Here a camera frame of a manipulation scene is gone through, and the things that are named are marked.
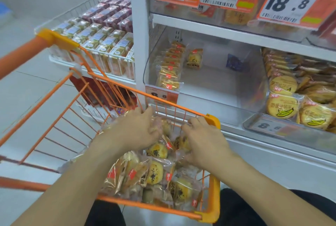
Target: hand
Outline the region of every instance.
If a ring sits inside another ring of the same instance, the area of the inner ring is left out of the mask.
[[[183,125],[182,130],[188,137],[191,147],[191,163],[201,169],[219,176],[230,167],[230,159],[239,157],[229,147],[221,130],[209,125],[204,117],[190,118],[191,124]]]
[[[130,110],[126,116],[118,117],[116,123],[107,127],[97,138],[105,142],[105,149],[118,149],[120,156],[131,150],[147,148],[162,135],[162,129],[151,127],[152,114],[151,107],[144,113],[139,107]]]

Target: barcode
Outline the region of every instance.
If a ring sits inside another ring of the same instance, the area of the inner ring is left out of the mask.
[[[210,5],[221,6],[221,7],[230,7],[230,8],[232,8],[234,6],[233,3],[213,1],[213,0],[203,0],[203,3],[207,3],[207,4],[210,4]]]
[[[273,20],[286,21],[286,22],[289,22],[289,23],[295,23],[298,20],[297,18],[288,17],[288,16],[280,16],[280,15],[273,15],[272,16],[269,13],[263,13],[261,16],[262,17],[267,17],[267,18],[270,18],[270,19],[273,19]]]

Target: person's right hand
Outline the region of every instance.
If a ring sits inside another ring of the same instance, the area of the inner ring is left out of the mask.
[[[191,124],[183,125],[191,147],[191,163],[216,176],[229,167],[230,159],[239,157],[234,153],[221,130],[209,125],[204,117],[190,118]]]

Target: shopping cart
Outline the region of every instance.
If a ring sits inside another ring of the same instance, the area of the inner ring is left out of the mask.
[[[79,91],[76,92],[76,96],[72,99],[70,104],[62,111],[62,113],[55,119],[55,121],[46,129],[46,131],[38,138],[38,140],[32,145],[32,147],[27,151],[22,159],[17,160],[9,158],[6,156],[0,156],[0,160],[9,163],[16,163],[19,165],[24,165],[27,167],[32,167],[44,171],[51,171],[57,173],[57,168],[49,167],[44,164],[49,164],[49,160],[57,160],[58,165],[61,166],[65,161],[75,156],[78,150],[75,150],[74,146],[82,147],[82,149],[90,142],[90,140],[99,133],[99,128],[109,122],[115,120],[117,117],[132,108],[137,106],[143,108],[143,105],[139,103],[139,97],[145,96],[150,98],[154,103],[152,107],[156,114],[161,115],[164,118],[170,119],[174,130],[181,131],[181,126],[187,119],[191,116],[204,116],[207,122],[211,125],[220,127],[218,119],[213,116],[203,115],[198,112],[189,110],[187,108],[178,106],[174,103],[162,100],[155,96],[146,94],[144,92],[138,91],[134,88],[127,87],[125,85],[116,83],[115,81],[109,79],[104,72],[101,70],[99,65],[96,63],[93,56],[78,43],[64,37],[54,31],[43,29],[37,36],[26,44],[22,45],[13,52],[7,54],[0,59],[0,79],[10,74],[20,65],[34,57],[36,54],[41,52],[47,47],[52,45],[58,46],[60,49],[70,51],[72,54],[78,56],[81,60],[81,66],[86,67],[88,75],[92,77],[92,81],[87,81],[82,75],[82,67],[70,67],[69,73],[66,77],[61,80],[56,86],[41,99],[26,115],[24,115],[17,123],[9,130],[6,131],[5,135],[0,139],[0,147],[5,144],[5,142],[10,143],[11,137],[20,129],[23,128],[25,123],[32,118],[32,116],[52,97],[54,94],[59,92],[60,88],[67,82],[70,78],[76,78],[81,82]],[[97,74],[92,71],[89,64],[86,62],[86,58],[90,59],[95,63],[97,69],[101,74]],[[166,108],[166,114],[159,113],[157,110],[158,105]],[[90,116],[91,119],[83,118],[77,111],[78,107],[83,113]],[[175,115],[168,115],[168,109],[176,109],[181,112],[184,111],[184,117],[178,118]],[[66,114],[72,114],[72,120],[65,116]],[[67,125],[71,127],[71,131],[65,130],[59,127],[59,124],[64,126]],[[57,140],[48,136],[51,130],[61,132],[64,137],[68,139],[64,141]],[[74,132],[82,135],[82,139],[78,138]],[[43,151],[40,149],[41,144],[45,142],[51,142],[56,148],[63,149],[69,152],[68,158],[61,157],[59,154],[55,154],[57,149],[52,149],[50,151]],[[45,158],[42,162],[34,163],[29,160],[34,154],[42,154]],[[189,217],[191,219],[199,220],[201,222],[213,223],[219,217],[219,188],[220,182],[212,175],[207,174],[205,171],[201,173],[200,179],[204,187],[203,198],[201,199],[199,210],[194,212],[174,210],[164,207],[158,207],[152,204],[145,204],[134,202],[130,200],[118,199],[115,197],[98,195],[98,199],[105,200],[108,202],[114,202],[118,204],[123,204],[127,206],[135,206],[144,209],[149,209],[153,211],[161,211],[164,213],[176,214],[180,216]],[[0,177],[0,187],[10,188],[10,189],[24,189],[31,191],[44,192],[50,185],[23,181],[19,179],[12,179],[6,177]]]

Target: white floor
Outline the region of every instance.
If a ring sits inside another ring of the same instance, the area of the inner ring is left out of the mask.
[[[53,18],[54,16],[74,7],[85,0],[0,0],[4,2],[15,15],[14,20],[0,27],[0,57],[19,47],[34,37],[33,29],[37,25]],[[0,131],[5,133],[15,121],[19,120],[32,105],[35,105],[66,75],[66,71],[58,68],[48,60],[48,52],[45,50],[31,59],[16,71],[0,81],[2,103],[0,104]],[[0,148],[0,154],[9,158],[20,160],[40,135],[50,126],[56,117],[65,109],[77,94],[72,83],[67,82],[59,92],[52,96],[40,110],[23,125],[21,130],[15,133],[10,140]],[[93,132],[84,122],[74,115],[66,115],[78,127],[87,134]],[[58,127],[66,130],[83,143],[89,139],[80,133],[72,133],[75,130],[67,130],[69,125],[59,123]],[[48,137],[63,142],[69,139],[60,132],[52,130]],[[72,149],[78,151],[82,145],[73,143]],[[53,143],[43,141],[39,150],[50,152],[54,155],[68,159],[73,152],[60,150]],[[47,159],[45,155],[34,153],[27,160],[44,166],[56,168],[62,164],[59,159]],[[36,181],[52,184],[58,177],[57,174],[42,172],[25,166],[17,166],[11,163],[0,163],[0,176],[12,177],[28,181]],[[26,210],[41,194],[37,192],[0,189],[0,218],[1,225],[10,225],[24,210]],[[198,225],[198,222],[187,218],[141,210],[134,207],[125,207],[123,214],[127,225]]]

